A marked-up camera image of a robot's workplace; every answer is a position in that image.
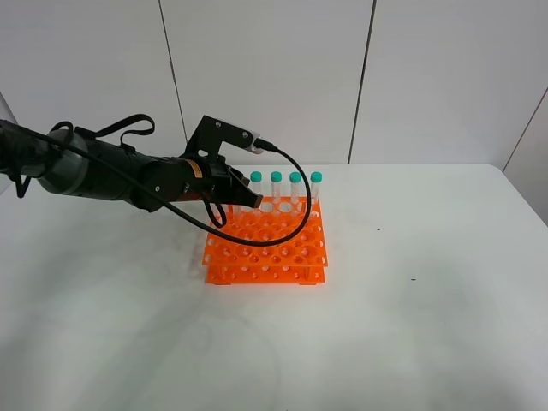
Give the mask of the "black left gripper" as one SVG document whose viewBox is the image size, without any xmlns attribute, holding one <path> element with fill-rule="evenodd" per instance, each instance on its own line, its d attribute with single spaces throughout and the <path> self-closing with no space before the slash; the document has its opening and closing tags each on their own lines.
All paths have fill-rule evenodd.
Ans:
<svg viewBox="0 0 548 411">
<path fill-rule="evenodd" d="M 263 196 L 250 187 L 250 180 L 227 165 L 224 157 L 210 162 L 200 155 L 171 157 L 175 164 L 175 192 L 171 202 L 201 201 L 258 209 Z"/>
</svg>

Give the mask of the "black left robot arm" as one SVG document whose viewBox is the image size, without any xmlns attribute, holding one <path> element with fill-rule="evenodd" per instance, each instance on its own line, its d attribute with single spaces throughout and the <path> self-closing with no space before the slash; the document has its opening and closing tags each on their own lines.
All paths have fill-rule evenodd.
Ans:
<svg viewBox="0 0 548 411">
<path fill-rule="evenodd" d="M 39 134 L 8 121 L 1 122 L 1 171 L 23 197 L 32 179 L 52 194 L 125 201 L 154 212 L 164 203 L 202 200 L 210 204 L 256 208 L 262 197 L 249 180 L 226 163 L 222 144 L 252 151 L 253 133 L 203 116 L 185 152 L 158 157 L 137 152 L 124 142 L 104 141 L 115 132 L 149 135 L 154 127 L 134 129 L 147 115 L 133 115 L 97 132 L 57 124 Z"/>
</svg>

